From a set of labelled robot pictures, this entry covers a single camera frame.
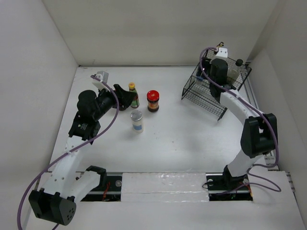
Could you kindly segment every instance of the sauce bottle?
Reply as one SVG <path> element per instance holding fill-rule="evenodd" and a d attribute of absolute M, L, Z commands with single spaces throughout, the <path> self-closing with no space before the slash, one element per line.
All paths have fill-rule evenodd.
<path fill-rule="evenodd" d="M 135 84 L 133 82 L 129 83 L 129 91 L 130 92 L 136 92 L 136 89 L 135 89 Z M 139 107 L 140 105 L 140 102 L 139 102 L 139 95 L 136 94 L 136 96 L 134 97 L 132 103 L 131 103 L 131 107 L 132 108 L 137 108 Z"/>

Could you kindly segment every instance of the white enclosure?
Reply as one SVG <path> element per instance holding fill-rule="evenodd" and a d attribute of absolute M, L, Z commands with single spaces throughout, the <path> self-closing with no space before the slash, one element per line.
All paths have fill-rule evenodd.
<path fill-rule="evenodd" d="M 278 0 L 43 2 L 78 64 L 97 66 L 195 65 L 221 41 L 246 60 Z"/>
<path fill-rule="evenodd" d="M 0 229 L 14 230 L 25 188 L 51 158 L 77 63 L 41 0 L 1 0 L 0 29 Z"/>
<path fill-rule="evenodd" d="M 286 1 L 265 49 L 255 58 L 250 79 L 261 110 L 278 122 L 280 167 L 291 173 L 307 223 L 307 20 L 305 0 Z"/>

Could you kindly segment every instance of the cable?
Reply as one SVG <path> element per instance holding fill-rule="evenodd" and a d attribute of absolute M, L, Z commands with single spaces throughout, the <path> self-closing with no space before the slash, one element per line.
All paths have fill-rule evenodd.
<path fill-rule="evenodd" d="M 104 191 L 102 201 L 105 200 L 105 198 L 106 198 L 106 193 L 107 193 L 107 191 L 109 190 L 110 185 L 111 185 L 111 183 L 110 183 L 110 181 L 109 181 L 109 182 L 107 183 L 107 185 L 106 185 L 106 189 L 105 189 L 105 191 Z"/>
<path fill-rule="evenodd" d="M 213 80 L 211 80 L 211 79 L 209 78 L 209 76 L 205 73 L 204 68 L 203 68 L 203 66 L 202 66 L 202 57 L 203 57 L 203 55 L 205 54 L 205 52 L 207 52 L 209 49 L 211 49 L 211 50 L 212 50 L 212 49 L 213 49 L 213 50 L 217 50 L 217 48 L 215 48 L 215 47 L 208 47 L 208 48 L 205 48 L 205 49 L 201 52 L 201 55 L 200 55 L 200 69 L 201 69 L 201 71 L 202 71 L 202 74 L 206 77 L 206 79 L 208 80 L 208 82 L 212 83 L 212 84 L 213 84 L 214 86 L 216 86 L 217 88 L 219 88 L 219 89 L 221 89 L 221 90 L 223 90 L 223 91 L 229 93 L 230 95 L 236 97 L 243 105 L 245 105 L 245 106 L 247 106 L 248 108 L 250 108 L 250 109 L 252 109 L 253 111 L 255 111 L 255 112 L 264 120 L 264 122 L 265 122 L 266 125 L 268 126 L 268 128 L 269 128 L 269 130 L 270 130 L 270 133 L 271 133 L 271 135 L 272 135 L 272 137 L 273 137 L 273 141 L 274 141 L 274 145 L 275 145 L 275 151 L 276 151 L 276 158 L 275 158 L 274 164 L 272 164 L 272 165 L 254 164 L 253 167 L 254 167 L 254 166 L 259 166 L 259 167 L 263 167 L 263 168 L 273 168 L 273 167 L 275 167 L 275 166 L 278 164 L 278 161 L 279 161 L 279 147 L 278 147 L 278 142 L 277 142 L 276 135 L 275 135 L 275 133 L 274 133 L 274 130 L 273 130 L 271 124 L 269 123 L 269 121 L 265 118 L 265 116 L 264 116 L 258 109 L 254 108 L 252 105 L 250 105 L 249 103 L 247 103 L 246 101 L 244 101 L 241 97 L 238 97 L 234 92 L 232 92 L 232 91 L 230 91 L 230 90 L 228 90 L 228 89 L 223 88 L 222 86 L 220 86 L 219 84 L 217 84 L 216 82 L 214 82 Z M 271 184 L 273 184 L 274 186 L 276 186 L 277 189 L 270 188 L 270 187 L 267 187 L 267 186 L 262 185 L 262 184 L 259 184 L 259 183 L 251 182 L 251 183 L 246 183 L 246 184 L 240 185 L 239 187 L 237 187 L 237 188 L 235 188 L 235 189 L 233 189 L 233 190 L 230 190 L 230 191 L 226 191 L 226 192 L 223 192 L 223 193 L 217 193 L 216 195 L 228 194 L 228 193 L 230 193 L 230 192 L 233 192 L 233 191 L 235 191 L 235 190 L 240 189 L 240 188 L 243 187 L 243 186 L 251 185 L 251 184 L 253 184 L 253 185 L 258 185 L 258 186 L 261 186 L 261 187 L 264 187 L 264 188 L 273 190 L 273 191 L 275 191 L 275 192 L 281 192 L 281 191 L 282 191 L 281 188 L 280 188 L 276 183 L 274 183 L 273 181 L 271 181 L 271 180 L 269 180 L 269 179 L 266 179 L 266 178 L 264 178 L 264 177 L 262 177 L 262 176 L 257 176 L 257 175 L 251 174 L 251 173 L 249 172 L 251 169 L 252 169 L 252 168 L 248 169 L 248 171 L 247 171 L 247 174 L 248 174 L 248 175 L 254 176 L 254 177 L 257 177 L 257 178 L 260 178 L 260 179 L 265 180 L 265 181 L 268 181 L 268 182 L 270 182 Z"/>
<path fill-rule="evenodd" d="M 100 81 L 100 79 L 96 78 L 95 76 L 91 76 L 91 78 L 97 80 L 97 81 Z M 103 135 L 105 132 L 107 132 L 107 130 L 113 125 L 113 123 L 115 122 L 115 119 L 117 118 L 118 116 L 118 112 L 119 112 L 119 101 L 118 101 L 118 98 L 115 94 L 115 92 L 112 90 L 111 87 L 109 87 L 106 83 L 102 82 L 102 84 L 104 84 L 110 91 L 111 93 L 113 94 L 115 100 L 116 100 L 116 113 L 114 115 L 114 118 L 113 120 L 110 122 L 110 124 L 101 132 L 99 133 L 96 137 L 93 137 L 92 139 L 82 143 L 81 145 L 78 145 L 77 147 L 71 149 L 69 152 L 75 152 L 76 150 L 82 148 L 84 145 L 96 140 L 98 137 L 100 137 L 101 135 Z M 27 194 L 29 193 L 31 187 L 34 185 L 34 183 L 46 172 L 48 172 L 48 169 L 53 166 L 54 164 L 56 164 L 58 161 L 62 160 L 64 157 L 66 157 L 68 155 L 68 152 L 64 153 L 62 156 L 60 156 L 59 158 L 55 159 L 50 165 L 48 165 L 46 168 L 44 168 L 37 176 L 36 178 L 34 178 L 34 180 L 29 184 L 29 186 L 27 187 L 27 189 L 25 190 L 24 192 L 24 195 L 23 197 L 21 198 L 21 201 L 20 201 L 20 204 L 19 204 L 19 207 L 18 207 L 18 211 L 17 211 L 17 227 L 18 227 L 18 230 L 23 230 L 22 226 L 21 226 L 21 211 L 22 211 L 22 208 L 23 208 L 23 204 L 24 204 L 24 201 L 25 201 L 25 198 L 27 196 Z"/>
<path fill-rule="evenodd" d="M 250 186 L 249 186 L 249 185 L 246 185 L 246 188 L 248 188 L 248 190 L 249 190 L 249 193 L 251 193 L 251 189 L 250 189 Z"/>
<path fill-rule="evenodd" d="M 202 185 L 202 188 L 204 188 L 204 189 L 207 189 L 208 190 L 208 185 L 207 185 L 207 183 L 204 183 L 203 185 Z"/>

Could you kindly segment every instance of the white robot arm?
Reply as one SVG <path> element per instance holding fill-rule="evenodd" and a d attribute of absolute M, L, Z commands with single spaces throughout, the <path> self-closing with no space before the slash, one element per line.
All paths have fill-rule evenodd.
<path fill-rule="evenodd" d="M 107 78 L 104 73 L 97 75 L 100 75 L 102 81 Z M 96 137 L 100 129 L 98 120 L 112 107 L 117 106 L 111 92 L 99 84 L 94 85 L 99 89 L 98 95 L 92 90 L 79 94 L 78 112 L 69 131 L 65 152 Z M 119 109 L 125 110 L 130 106 L 136 93 L 127 92 L 117 84 L 114 88 Z M 106 186 L 106 170 L 97 166 L 88 167 L 80 179 L 75 179 L 75 172 L 83 157 L 82 149 L 69 152 L 57 163 L 41 189 L 31 192 L 29 202 L 37 218 L 68 225 L 75 214 L 76 204 L 92 189 Z"/>
<path fill-rule="evenodd" d="M 277 143 L 277 120 L 273 114 L 264 114 L 251 106 L 235 90 L 227 77 L 227 54 L 227 49 L 220 47 L 216 50 L 216 55 L 211 60 L 201 57 L 200 71 L 198 73 L 201 73 L 202 78 L 208 80 L 211 95 L 221 105 L 228 108 L 243 125 L 240 152 L 224 168 L 223 176 L 216 177 L 215 181 L 210 178 L 210 186 L 218 184 L 223 190 L 234 190 L 240 186 L 240 183 L 243 183 L 243 180 L 247 177 L 248 170 L 253 164 L 263 154 L 275 149 L 275 143 Z"/>

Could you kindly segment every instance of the wire basket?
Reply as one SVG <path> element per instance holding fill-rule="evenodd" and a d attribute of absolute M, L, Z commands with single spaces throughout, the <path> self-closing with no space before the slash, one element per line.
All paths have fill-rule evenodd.
<path fill-rule="evenodd" d="M 213 50 L 208 50 L 204 56 L 206 58 L 212 59 L 214 57 L 214 51 Z M 227 63 L 228 63 L 228 68 L 238 68 L 236 66 L 236 61 L 227 58 Z M 189 80 L 187 81 L 186 85 L 184 86 L 182 90 L 182 95 L 181 99 L 187 98 L 190 101 L 194 102 L 195 104 L 201 106 L 202 108 L 205 108 L 209 112 L 213 113 L 214 115 L 218 116 L 218 120 L 220 120 L 227 108 L 220 103 L 218 103 L 210 94 L 210 89 L 209 89 L 209 82 L 208 80 L 203 80 L 200 77 L 197 77 L 197 70 L 199 68 L 199 63 L 196 66 L 195 70 L 193 71 L 192 75 L 190 76 Z M 237 78 L 236 81 L 232 83 L 232 85 L 239 91 L 241 87 L 243 86 L 245 80 L 249 76 L 251 72 L 251 68 L 242 65 L 240 67 L 240 76 Z"/>

